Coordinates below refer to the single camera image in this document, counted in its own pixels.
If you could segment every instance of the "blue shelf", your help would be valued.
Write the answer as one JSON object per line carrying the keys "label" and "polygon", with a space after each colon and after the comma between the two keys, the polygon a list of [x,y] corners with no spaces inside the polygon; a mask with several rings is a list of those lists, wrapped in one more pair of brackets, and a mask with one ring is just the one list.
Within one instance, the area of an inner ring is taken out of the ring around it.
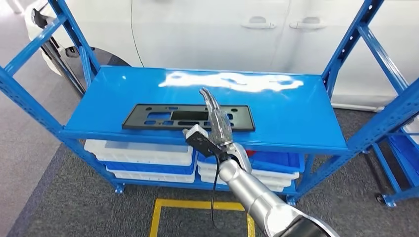
{"label": "blue shelf", "polygon": [[419,175],[417,173],[417,170],[415,170],[410,164],[410,162],[406,159],[404,152],[400,151],[395,146],[394,141],[392,141],[392,138],[389,139],[390,149],[392,150],[394,156],[399,162],[399,165],[401,166],[403,172],[405,173],[406,178],[408,179],[409,183],[412,186],[419,186]]}
{"label": "blue shelf", "polygon": [[[198,171],[195,172],[195,181],[193,183],[176,183],[176,182],[159,182],[159,181],[147,181],[147,180],[135,180],[135,179],[118,179],[114,178],[114,182],[125,183],[125,184],[136,184],[136,185],[149,185],[149,186],[160,186],[160,187],[169,187],[169,188],[183,188],[183,189],[204,189],[212,190],[212,183],[206,183],[201,181],[201,177],[198,174]],[[218,191],[230,191],[227,185],[216,185],[216,190]],[[282,192],[276,192],[280,195],[294,195],[295,191],[295,180],[291,182],[289,187],[284,188]]]}
{"label": "blue shelf", "polygon": [[122,130],[137,103],[249,105],[255,132],[235,132],[246,149],[343,154],[346,143],[320,76],[101,67],[61,135],[77,139],[185,143],[181,131]]}
{"label": "blue shelf", "polygon": [[407,162],[410,163],[416,173],[419,174],[419,150],[418,145],[410,136],[390,136],[391,144],[401,153]]}

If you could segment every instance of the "black plastic panel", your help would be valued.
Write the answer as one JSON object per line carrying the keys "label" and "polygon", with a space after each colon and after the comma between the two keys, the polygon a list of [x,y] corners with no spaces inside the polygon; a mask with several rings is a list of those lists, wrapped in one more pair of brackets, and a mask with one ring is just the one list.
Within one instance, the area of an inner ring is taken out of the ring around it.
{"label": "black plastic panel", "polygon": [[[233,131],[255,131],[247,105],[221,105]],[[122,124],[122,129],[182,130],[199,124],[210,130],[206,105],[137,104]]]}

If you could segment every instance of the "car door handle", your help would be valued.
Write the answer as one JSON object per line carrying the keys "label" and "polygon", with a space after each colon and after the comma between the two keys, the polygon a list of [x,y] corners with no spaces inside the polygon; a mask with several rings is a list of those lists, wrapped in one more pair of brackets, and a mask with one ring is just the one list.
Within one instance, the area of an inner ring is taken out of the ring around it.
{"label": "car door handle", "polygon": [[318,17],[306,17],[302,21],[294,21],[290,23],[293,29],[317,30],[326,27]]}
{"label": "car door handle", "polygon": [[249,29],[273,29],[276,24],[266,21],[262,16],[253,16],[247,22],[242,23],[242,26]]}

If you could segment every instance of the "robotic arm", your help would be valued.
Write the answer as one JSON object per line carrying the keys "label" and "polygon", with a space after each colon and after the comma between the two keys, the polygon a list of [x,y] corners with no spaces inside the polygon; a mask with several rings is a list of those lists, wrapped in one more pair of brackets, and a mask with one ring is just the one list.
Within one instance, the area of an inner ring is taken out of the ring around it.
{"label": "robotic arm", "polygon": [[199,125],[184,130],[186,142],[205,156],[215,155],[219,177],[267,237],[338,237],[327,224],[286,204],[251,174],[242,145],[233,142],[230,120],[214,96],[200,90],[207,104],[211,134]]}

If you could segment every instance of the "white car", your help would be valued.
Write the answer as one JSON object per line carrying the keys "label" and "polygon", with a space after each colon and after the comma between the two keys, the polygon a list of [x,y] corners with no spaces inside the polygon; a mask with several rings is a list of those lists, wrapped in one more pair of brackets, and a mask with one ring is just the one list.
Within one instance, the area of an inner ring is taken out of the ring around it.
{"label": "white car", "polygon": [[[91,47],[133,67],[321,74],[362,0],[67,0]],[[31,19],[46,0],[25,12]],[[387,0],[370,27],[412,82],[419,77],[419,1]],[[49,5],[41,14],[55,17]],[[61,27],[53,37],[72,55]],[[57,72],[43,55],[49,67]],[[376,110],[395,96],[365,43],[357,43],[337,79],[336,107]]]}

